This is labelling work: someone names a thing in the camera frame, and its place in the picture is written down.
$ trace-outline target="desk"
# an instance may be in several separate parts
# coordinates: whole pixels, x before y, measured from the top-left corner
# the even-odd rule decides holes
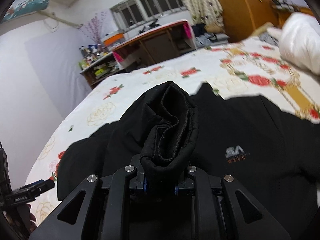
[[[187,20],[161,25],[139,34],[113,49],[120,69],[140,68],[179,57],[196,49]]]

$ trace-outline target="wooden wardrobe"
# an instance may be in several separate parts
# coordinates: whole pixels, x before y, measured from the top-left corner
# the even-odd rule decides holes
[[[230,42],[246,39],[266,22],[277,25],[277,16],[270,0],[219,0],[223,8],[223,22]]]

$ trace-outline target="curtain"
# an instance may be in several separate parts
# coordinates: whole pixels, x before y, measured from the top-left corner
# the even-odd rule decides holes
[[[182,0],[192,16],[192,25],[204,23],[223,28],[222,7],[218,0]]]

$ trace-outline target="window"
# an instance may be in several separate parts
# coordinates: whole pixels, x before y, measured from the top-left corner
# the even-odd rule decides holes
[[[187,9],[181,0],[126,0],[111,8],[119,29],[125,31],[183,10]]]

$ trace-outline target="bed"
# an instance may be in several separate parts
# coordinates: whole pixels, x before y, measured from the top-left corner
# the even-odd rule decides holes
[[[71,143],[88,137],[105,123],[119,120],[142,93],[166,81],[174,81],[189,94],[208,82],[212,92],[224,99],[261,94],[282,111],[319,123],[318,82],[282,60],[278,47],[252,37],[108,77],[57,128],[26,183],[48,178],[57,181],[57,166]],[[56,188],[31,205],[39,224],[59,205]]]

